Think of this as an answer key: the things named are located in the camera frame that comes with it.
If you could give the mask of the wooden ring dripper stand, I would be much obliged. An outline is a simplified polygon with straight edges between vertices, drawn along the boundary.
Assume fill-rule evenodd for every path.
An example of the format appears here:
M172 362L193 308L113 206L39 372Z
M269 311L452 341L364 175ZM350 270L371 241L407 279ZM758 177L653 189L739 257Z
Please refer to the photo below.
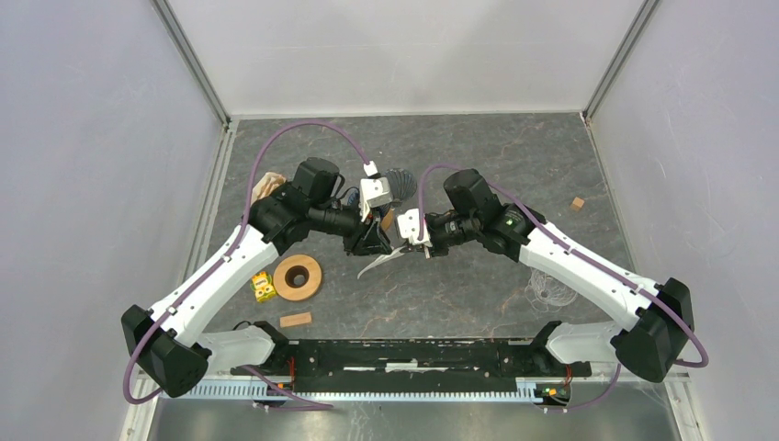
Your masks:
M394 210L389 209L381 219L380 222L381 229L384 232L388 231L391 228L393 222L394 222Z

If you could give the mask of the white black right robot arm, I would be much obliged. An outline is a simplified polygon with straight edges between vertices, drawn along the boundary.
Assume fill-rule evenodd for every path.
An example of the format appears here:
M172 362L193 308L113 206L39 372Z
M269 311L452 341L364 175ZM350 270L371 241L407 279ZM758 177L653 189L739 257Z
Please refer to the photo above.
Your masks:
M475 169L456 169L445 181L452 205L443 214L421 207L400 215L407 243L429 256L463 243L540 271L597 306L606 322L552 324L530 351L533 368L553 375L566 364L615 363L641 379L662 382L672 367L704 368L709 356L694 333L690 289L618 266L576 243L551 221Z

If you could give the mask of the orange black coffee filter box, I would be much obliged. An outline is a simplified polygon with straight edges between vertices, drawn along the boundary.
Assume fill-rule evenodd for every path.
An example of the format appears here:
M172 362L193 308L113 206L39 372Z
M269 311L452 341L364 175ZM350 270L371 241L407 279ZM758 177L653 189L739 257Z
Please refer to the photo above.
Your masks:
M268 197L278 187L285 184L287 179L275 172L266 172L257 184L254 185L251 192L250 204L253 205L257 200Z

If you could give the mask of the white paper coffee filter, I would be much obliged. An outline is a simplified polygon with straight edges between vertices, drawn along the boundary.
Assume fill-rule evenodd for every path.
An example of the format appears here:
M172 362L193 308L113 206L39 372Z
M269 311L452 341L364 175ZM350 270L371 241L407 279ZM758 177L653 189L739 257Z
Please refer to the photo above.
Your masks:
M373 262L365 266L363 269L361 269L358 273L356 278L360 279L367 271L388 263L391 260L394 260L396 258L400 258L408 253L414 252L414 248L410 245L403 245L397 248L394 248L389 254L381 254L379 255Z

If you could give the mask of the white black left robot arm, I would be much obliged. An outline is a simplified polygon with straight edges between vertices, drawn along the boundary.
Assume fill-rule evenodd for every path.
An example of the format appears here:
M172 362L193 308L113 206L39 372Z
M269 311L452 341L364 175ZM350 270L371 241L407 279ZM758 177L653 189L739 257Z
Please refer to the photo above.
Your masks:
M338 167L321 158L302 162L294 177L253 202L226 243L195 274L149 309L133 305L121 317L130 363L171 398L207 375L244 365L277 374L288 349L269 331L248 326L214 334L205 328L250 277L272 265L310 232L339 236L350 255L390 254L380 209L393 200L387 177L367 166L356 206L340 204Z

